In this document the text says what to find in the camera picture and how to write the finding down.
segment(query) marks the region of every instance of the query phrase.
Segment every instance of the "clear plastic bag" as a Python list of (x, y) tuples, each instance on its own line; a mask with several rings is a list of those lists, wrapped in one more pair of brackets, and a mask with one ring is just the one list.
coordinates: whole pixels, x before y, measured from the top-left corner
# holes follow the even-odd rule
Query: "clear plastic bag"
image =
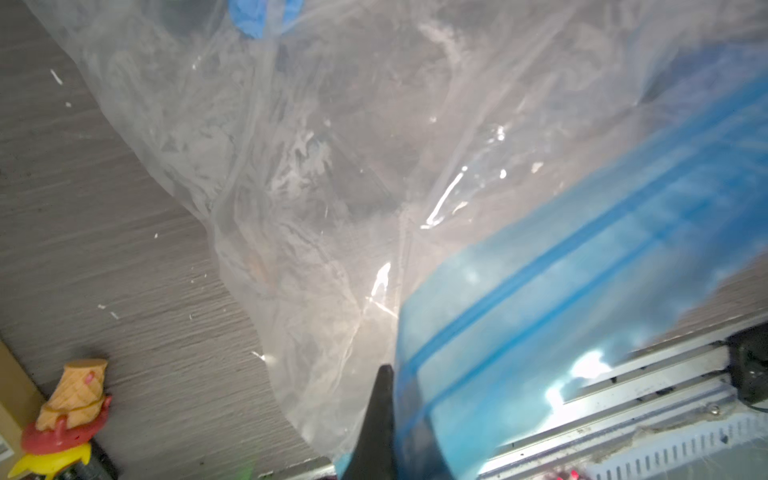
[(768, 71), (446, 260), (401, 311), (400, 477), (476, 477), (768, 246), (766, 134)]
[(759, 0), (306, 0), (283, 31), (276, 0), (254, 39), (224, 0), (27, 3), (206, 224), (280, 407), (333, 458), (394, 359), (402, 301), (710, 101), (716, 82), (648, 97), (678, 53), (766, 24)]

